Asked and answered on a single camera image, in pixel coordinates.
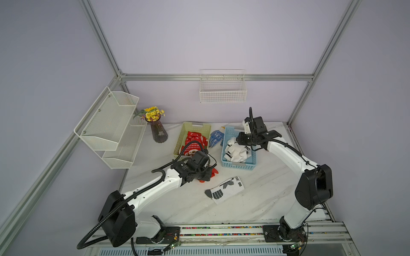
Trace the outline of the small red santa sock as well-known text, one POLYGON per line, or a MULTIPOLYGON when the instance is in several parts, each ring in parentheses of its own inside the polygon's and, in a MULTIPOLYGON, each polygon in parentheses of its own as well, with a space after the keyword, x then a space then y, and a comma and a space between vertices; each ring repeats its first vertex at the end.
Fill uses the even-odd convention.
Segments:
POLYGON ((213 168, 211 172, 207 173, 204 177, 202 177, 199 182, 204 183, 204 182, 208 182, 211 180, 211 178, 213 178, 215 175, 218 175, 219 172, 216 168, 213 168))

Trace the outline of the white sock black stripes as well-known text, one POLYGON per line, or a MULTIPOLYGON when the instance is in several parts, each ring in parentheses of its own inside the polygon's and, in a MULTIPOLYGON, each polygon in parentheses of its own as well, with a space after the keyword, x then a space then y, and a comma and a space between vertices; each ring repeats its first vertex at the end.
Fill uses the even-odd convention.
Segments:
POLYGON ((234 163, 244 163, 251 157, 252 150, 250 147, 239 145, 235 137, 231 137, 227 141, 227 145, 224 148, 223 160, 234 163))

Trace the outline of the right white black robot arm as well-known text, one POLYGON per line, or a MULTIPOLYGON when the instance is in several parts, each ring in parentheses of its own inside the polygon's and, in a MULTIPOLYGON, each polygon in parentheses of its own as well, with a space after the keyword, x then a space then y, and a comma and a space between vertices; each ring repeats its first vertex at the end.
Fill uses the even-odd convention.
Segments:
POLYGON ((268 130, 262 117, 254 117, 252 108, 242 123, 244 131, 236 138, 239 145, 260 146, 283 161, 299 179, 294 195, 295 202, 281 217, 276 234, 289 242, 302 233, 303 225, 316 207, 333 197, 332 169, 319 165, 291 146, 276 130, 268 130))

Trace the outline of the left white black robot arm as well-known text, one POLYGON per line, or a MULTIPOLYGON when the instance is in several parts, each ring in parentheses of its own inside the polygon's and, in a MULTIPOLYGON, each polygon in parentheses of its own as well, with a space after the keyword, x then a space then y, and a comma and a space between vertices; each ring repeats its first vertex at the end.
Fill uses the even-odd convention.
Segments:
POLYGON ((138 220, 138 215, 149 204, 186 183, 193 180, 209 181, 216 165, 216 159, 209 151, 200 147, 193 156, 183 159, 179 154, 171 162, 152 170, 152 173, 159 173, 160 176, 145 185, 124 194, 112 192, 107 197, 96 226, 79 241, 76 248, 82 250, 105 240, 110 241, 113 247, 119 247, 132 240, 138 231, 150 239, 163 238, 165 226, 156 215, 151 216, 154 229, 144 227, 145 223, 138 220))

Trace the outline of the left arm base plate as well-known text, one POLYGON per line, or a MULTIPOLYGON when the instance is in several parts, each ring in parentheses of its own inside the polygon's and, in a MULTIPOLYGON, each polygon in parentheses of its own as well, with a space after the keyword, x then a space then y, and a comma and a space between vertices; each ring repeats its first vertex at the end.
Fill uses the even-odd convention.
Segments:
POLYGON ((170 244, 177 241, 180 236, 180 227, 170 226, 165 229, 161 229, 157 235, 153 238, 137 237, 135 238, 136 244, 170 244))

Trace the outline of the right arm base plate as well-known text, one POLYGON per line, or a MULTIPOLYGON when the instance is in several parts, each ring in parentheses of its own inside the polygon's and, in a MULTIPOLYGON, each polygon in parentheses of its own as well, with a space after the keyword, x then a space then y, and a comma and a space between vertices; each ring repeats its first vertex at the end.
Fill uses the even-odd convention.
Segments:
POLYGON ((289 229, 282 225, 264 225, 262 229, 267 243, 305 242, 307 239, 303 227, 289 229))

